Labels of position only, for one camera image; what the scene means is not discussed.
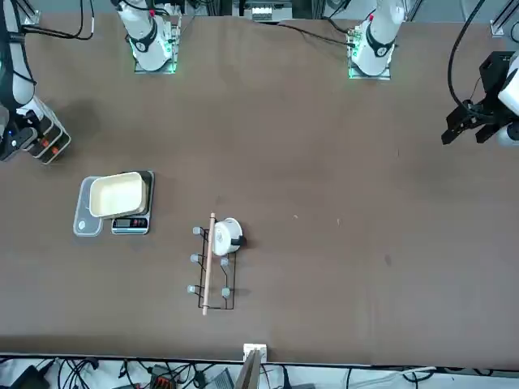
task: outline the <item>wooden dowel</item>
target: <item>wooden dowel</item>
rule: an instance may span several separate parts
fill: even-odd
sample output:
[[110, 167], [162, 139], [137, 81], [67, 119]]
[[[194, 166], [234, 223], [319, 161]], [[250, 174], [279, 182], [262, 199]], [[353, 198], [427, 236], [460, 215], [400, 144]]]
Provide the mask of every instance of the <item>wooden dowel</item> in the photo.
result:
[[214, 238], [214, 220], [216, 215], [211, 213], [211, 220], [209, 221], [209, 237], [208, 237], [208, 262], [205, 265], [205, 285], [204, 285], [204, 303], [202, 305], [202, 315], [208, 314], [209, 305], [209, 289], [211, 288], [211, 265], [212, 265], [212, 240]]

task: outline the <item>metal rack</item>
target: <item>metal rack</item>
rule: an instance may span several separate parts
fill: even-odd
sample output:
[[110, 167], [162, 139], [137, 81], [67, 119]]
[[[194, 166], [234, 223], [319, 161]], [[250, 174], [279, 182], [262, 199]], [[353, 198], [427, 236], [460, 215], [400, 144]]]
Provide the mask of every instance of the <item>metal rack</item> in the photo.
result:
[[[205, 288], [205, 272], [207, 265], [206, 251], [209, 249], [209, 229], [202, 227], [193, 228], [194, 235], [202, 237], [202, 251], [201, 254], [193, 254], [191, 262], [197, 263], [200, 267], [199, 283], [197, 285], [188, 285], [187, 292], [195, 294], [198, 297], [198, 307], [204, 308], [204, 288]], [[225, 257], [220, 258], [220, 269], [225, 276], [225, 286], [221, 289], [221, 298], [223, 299], [221, 306], [208, 306], [208, 310], [233, 310], [234, 309], [234, 295], [236, 285], [236, 252], [229, 253]]]

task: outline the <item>container lid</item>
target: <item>container lid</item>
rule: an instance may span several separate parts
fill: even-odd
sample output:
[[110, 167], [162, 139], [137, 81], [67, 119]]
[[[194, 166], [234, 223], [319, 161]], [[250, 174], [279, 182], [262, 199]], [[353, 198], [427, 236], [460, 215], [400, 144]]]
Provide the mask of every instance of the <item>container lid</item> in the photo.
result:
[[96, 237], [103, 229], [103, 220], [90, 213], [90, 187], [99, 176], [86, 177], [79, 188], [72, 229], [78, 237]]

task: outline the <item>digital scale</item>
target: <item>digital scale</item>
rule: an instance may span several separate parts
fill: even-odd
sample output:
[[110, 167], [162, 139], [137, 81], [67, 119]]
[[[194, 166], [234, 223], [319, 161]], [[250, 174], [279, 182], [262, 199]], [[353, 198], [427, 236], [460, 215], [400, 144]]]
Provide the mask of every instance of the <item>digital scale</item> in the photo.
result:
[[144, 235], [149, 231], [149, 220], [152, 217], [153, 187], [155, 174], [151, 170], [138, 171], [148, 188], [148, 200], [144, 211], [137, 215], [130, 215], [112, 219], [112, 233], [115, 235]]

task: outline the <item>table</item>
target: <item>table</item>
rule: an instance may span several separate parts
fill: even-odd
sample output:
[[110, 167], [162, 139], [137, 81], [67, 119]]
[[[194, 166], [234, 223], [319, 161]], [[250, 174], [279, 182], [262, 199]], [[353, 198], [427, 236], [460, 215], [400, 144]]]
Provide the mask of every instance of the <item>table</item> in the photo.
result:
[[[261, 342], [271, 361], [519, 366], [519, 154], [440, 142], [460, 24], [404, 25], [393, 80], [371, 82], [347, 79], [344, 47], [227, 17], [191, 23], [175, 76], [134, 75], [117, 16], [96, 19], [88, 42], [28, 38], [73, 143], [0, 166], [2, 351], [241, 359]], [[500, 45], [470, 28], [459, 96]], [[157, 174], [151, 233], [75, 237], [83, 178], [130, 169]], [[203, 318], [186, 286], [211, 211], [249, 246], [236, 309]]]

